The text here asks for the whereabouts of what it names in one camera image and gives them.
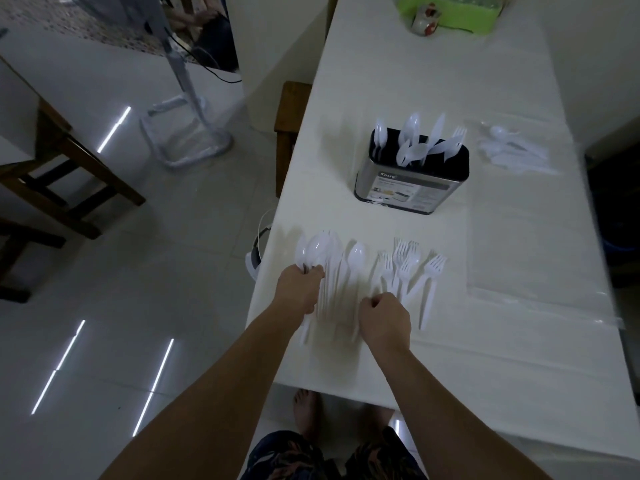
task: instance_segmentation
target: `wooden chair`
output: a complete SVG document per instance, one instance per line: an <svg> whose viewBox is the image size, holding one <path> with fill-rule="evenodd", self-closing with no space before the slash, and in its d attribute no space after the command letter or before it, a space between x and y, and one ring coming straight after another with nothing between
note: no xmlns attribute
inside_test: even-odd
<svg viewBox="0 0 640 480"><path fill-rule="evenodd" d="M293 155L302 118L307 109L311 84L288 80L282 87L280 105L276 115L274 131L278 134L276 144L276 197L280 197L284 180L287 177L289 163Z"/></svg>
<svg viewBox="0 0 640 480"><path fill-rule="evenodd" d="M0 184L50 217L95 239L100 229L82 220L89 212L116 194L121 194L135 205L142 205L144 197L111 172L98 158L70 134L71 126L40 99L36 128L36 158L20 163L0 166ZM68 161L39 177L29 174L63 154ZM48 188L53 182L82 167L105 183L105 187L91 197L69 209L67 202Z"/></svg>
<svg viewBox="0 0 640 480"><path fill-rule="evenodd" d="M67 241L59 235L43 232L31 227L22 226L5 219L0 219L0 235L8 235L9 239L0 248L0 282L11 271L29 242L38 242L44 246L61 248ZM26 303L31 297L27 290L16 290L0 286L0 299L7 299L17 303Z"/></svg>

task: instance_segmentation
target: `plastic cover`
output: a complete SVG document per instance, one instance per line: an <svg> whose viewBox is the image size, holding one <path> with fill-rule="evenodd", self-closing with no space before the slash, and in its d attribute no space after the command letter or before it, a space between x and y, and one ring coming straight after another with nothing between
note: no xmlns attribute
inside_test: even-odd
<svg viewBox="0 0 640 480"><path fill-rule="evenodd" d="M517 129L514 118L467 121L467 142L476 149L468 182L468 292L620 326L573 142L545 134L540 122L520 122L529 130L523 136L549 147L550 164L560 175L517 175L483 156L478 139L488 137L493 124Z"/></svg>

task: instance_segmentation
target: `black cable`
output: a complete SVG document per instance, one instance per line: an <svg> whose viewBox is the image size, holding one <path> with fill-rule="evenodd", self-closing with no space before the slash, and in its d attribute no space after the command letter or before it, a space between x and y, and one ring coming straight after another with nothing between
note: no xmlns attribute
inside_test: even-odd
<svg viewBox="0 0 640 480"><path fill-rule="evenodd" d="M169 37L171 37L171 40L173 40L174 42L176 42L176 44L178 44L178 46L182 47L182 48L184 49L184 51L185 51L188 55L192 56L192 57L194 58L194 60L195 60L198 64L200 64L202 67L204 67L204 69L206 69L206 70L208 70L209 72L211 72L214 76L216 76L216 77L217 77L218 79L220 79L222 82L226 82L227 84L237 84L238 82L242 82L242 79L240 79L240 80L234 80L233 82L232 82L232 81L230 81L230 80L224 80L224 79L222 79L218 74L216 74L215 72L213 72L213 71L212 71L211 69L209 69L206 65L202 64L202 63L201 63L201 62L196 58L196 56L195 56L195 55L193 55L193 53L192 53L188 48L184 47L180 42L178 42L178 40L174 39L173 34L172 34L169 30L166 30L166 33L167 33L167 35L169 35Z"/></svg>

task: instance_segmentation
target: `plastic wrapped fan stand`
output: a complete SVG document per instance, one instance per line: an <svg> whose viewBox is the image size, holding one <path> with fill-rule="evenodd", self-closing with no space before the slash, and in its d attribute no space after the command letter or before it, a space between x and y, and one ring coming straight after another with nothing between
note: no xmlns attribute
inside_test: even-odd
<svg viewBox="0 0 640 480"><path fill-rule="evenodd" d="M215 157L226 151L232 142L231 135L227 131L212 128L210 122L204 119L203 112L206 108L206 101L203 97L198 96L198 108L194 109L194 114L212 136L214 145L201 150L194 155L187 155L180 160L172 161L169 158L164 145L160 142L159 135L153 126L152 118L158 114L171 111L172 109L176 109L186 104L190 104L190 101L188 99L188 94L183 93L162 103L154 104L152 108L148 110L146 115L140 117L140 127L147 138L147 142L151 147L152 153L158 160L160 160L160 162L162 162L162 164L173 169L192 165L205 158Z"/></svg>
<svg viewBox="0 0 640 480"><path fill-rule="evenodd" d="M615 316L583 169L566 133L544 121L493 115L465 122L475 149L468 181L467 291L484 301L622 327ZM515 174L477 147L492 125L549 149L560 175Z"/></svg>

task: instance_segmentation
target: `bare foot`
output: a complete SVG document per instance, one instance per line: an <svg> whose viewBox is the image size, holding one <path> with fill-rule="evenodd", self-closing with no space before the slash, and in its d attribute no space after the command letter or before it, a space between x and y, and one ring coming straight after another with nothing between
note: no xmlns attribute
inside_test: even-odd
<svg viewBox="0 0 640 480"><path fill-rule="evenodd" d="M293 397L293 418L296 427L304 439L316 444L320 436L322 401L315 391L298 389Z"/></svg>
<svg viewBox="0 0 640 480"><path fill-rule="evenodd" d="M386 428L394 415L394 410L365 404L360 415L359 439L363 443L382 442L382 430Z"/></svg>

